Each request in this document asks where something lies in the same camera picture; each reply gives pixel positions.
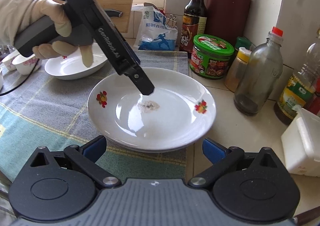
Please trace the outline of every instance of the beige sleeve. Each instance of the beige sleeve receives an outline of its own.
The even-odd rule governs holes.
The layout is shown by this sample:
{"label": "beige sleeve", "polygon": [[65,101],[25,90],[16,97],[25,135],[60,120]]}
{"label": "beige sleeve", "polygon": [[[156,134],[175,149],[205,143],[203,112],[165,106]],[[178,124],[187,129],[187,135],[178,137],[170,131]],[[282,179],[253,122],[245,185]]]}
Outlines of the beige sleeve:
{"label": "beige sleeve", "polygon": [[38,0],[0,0],[0,45],[13,45],[18,31],[31,24],[31,13]]}

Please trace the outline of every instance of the knife block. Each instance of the knife block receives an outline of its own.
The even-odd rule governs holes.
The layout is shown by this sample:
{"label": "knife block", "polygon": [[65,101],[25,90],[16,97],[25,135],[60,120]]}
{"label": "knife block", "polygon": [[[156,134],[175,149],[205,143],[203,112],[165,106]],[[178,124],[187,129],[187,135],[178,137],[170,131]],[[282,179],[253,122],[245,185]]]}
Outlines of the knife block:
{"label": "knife block", "polygon": [[233,46],[242,37],[251,0],[207,0],[205,34],[220,37]]}

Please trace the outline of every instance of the brown handle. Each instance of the brown handle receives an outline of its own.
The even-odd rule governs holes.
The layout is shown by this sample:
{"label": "brown handle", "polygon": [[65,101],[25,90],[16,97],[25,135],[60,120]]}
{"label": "brown handle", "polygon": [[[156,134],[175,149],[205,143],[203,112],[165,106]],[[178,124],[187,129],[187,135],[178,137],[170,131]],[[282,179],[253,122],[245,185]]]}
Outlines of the brown handle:
{"label": "brown handle", "polygon": [[304,213],[298,214],[297,216],[294,217],[294,220],[298,226],[302,226],[307,224],[308,222],[313,221],[319,216],[320,216],[320,206],[313,208],[309,211],[306,211]]}

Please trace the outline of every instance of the gray ribbed panel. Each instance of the gray ribbed panel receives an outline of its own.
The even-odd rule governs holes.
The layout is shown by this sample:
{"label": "gray ribbed panel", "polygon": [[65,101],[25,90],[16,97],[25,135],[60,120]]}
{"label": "gray ribbed panel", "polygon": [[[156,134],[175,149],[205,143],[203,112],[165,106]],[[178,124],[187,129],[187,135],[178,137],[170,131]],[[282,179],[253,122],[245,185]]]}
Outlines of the gray ribbed panel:
{"label": "gray ribbed panel", "polygon": [[[221,212],[203,190],[181,179],[128,179],[99,198],[78,217],[52,224],[17,220],[12,226],[246,226]],[[289,220],[274,224],[293,226]]]}

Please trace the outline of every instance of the green lid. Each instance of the green lid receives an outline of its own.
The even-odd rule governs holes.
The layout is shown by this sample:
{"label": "green lid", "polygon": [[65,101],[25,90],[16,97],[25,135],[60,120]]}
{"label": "green lid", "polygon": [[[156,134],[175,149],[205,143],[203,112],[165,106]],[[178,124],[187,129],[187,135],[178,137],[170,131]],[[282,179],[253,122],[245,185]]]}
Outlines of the green lid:
{"label": "green lid", "polygon": [[251,41],[244,38],[244,37],[237,37],[237,42],[235,45],[235,48],[239,49],[239,48],[246,48],[248,50],[250,50],[251,47]]}
{"label": "green lid", "polygon": [[193,38],[193,43],[201,50],[220,56],[231,56],[235,51],[230,43],[210,35],[196,35]]}

